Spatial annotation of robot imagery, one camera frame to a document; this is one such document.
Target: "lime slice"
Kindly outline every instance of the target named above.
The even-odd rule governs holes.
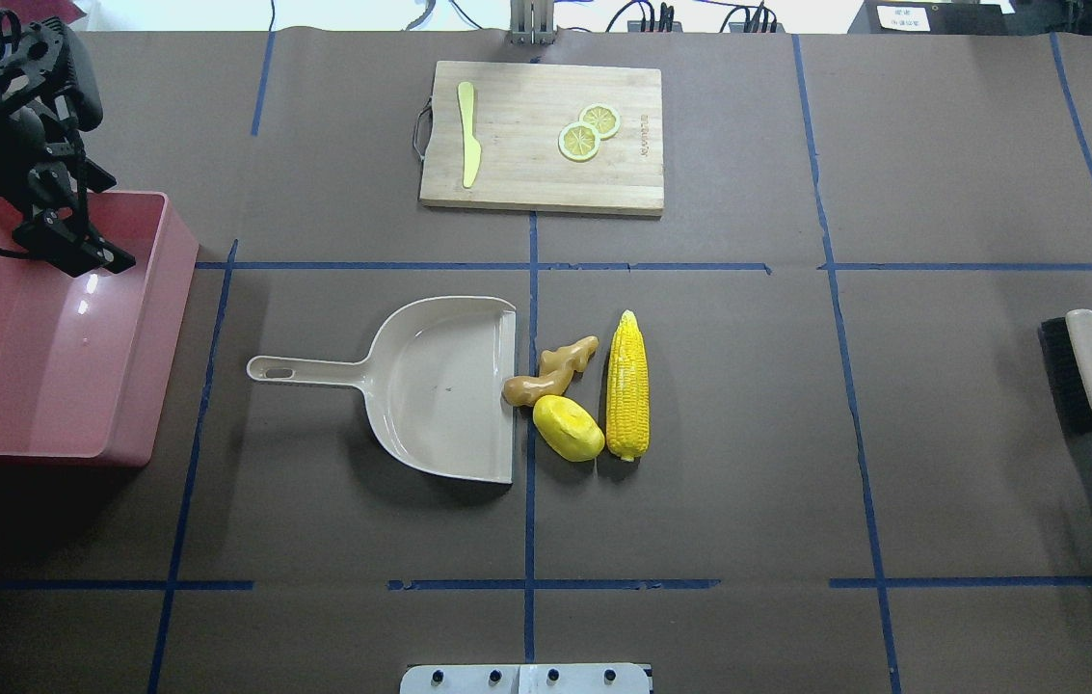
[[[589,161],[602,146],[602,135],[597,128],[586,122],[575,121],[558,133],[558,151],[572,161]]]
[[[580,119],[595,128],[602,140],[610,140],[612,136],[615,136],[621,124],[619,111],[607,104],[585,106],[584,110],[580,111]]]

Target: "cutting board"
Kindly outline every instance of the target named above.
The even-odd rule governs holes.
[[[472,134],[480,142],[480,169],[467,189],[461,82],[475,87]],[[619,133],[589,161],[569,161],[559,132],[595,103],[619,111]],[[664,210],[660,70],[439,61],[431,105],[425,205],[644,216]]]

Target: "pink plastic container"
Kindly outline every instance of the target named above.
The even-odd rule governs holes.
[[[199,243],[162,193],[88,198],[96,228],[135,256],[70,277],[0,259],[0,462],[147,465]],[[0,199],[0,246],[21,215]]]

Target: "white bracket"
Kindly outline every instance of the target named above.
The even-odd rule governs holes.
[[[555,43],[555,0],[511,0],[512,44]]]
[[[636,663],[414,666],[400,694],[653,694],[651,672]]]

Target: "yellow corn cob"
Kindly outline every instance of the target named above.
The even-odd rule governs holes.
[[[606,443],[610,453],[628,462],[648,452],[648,359],[644,336],[630,311],[624,311],[610,342]]]

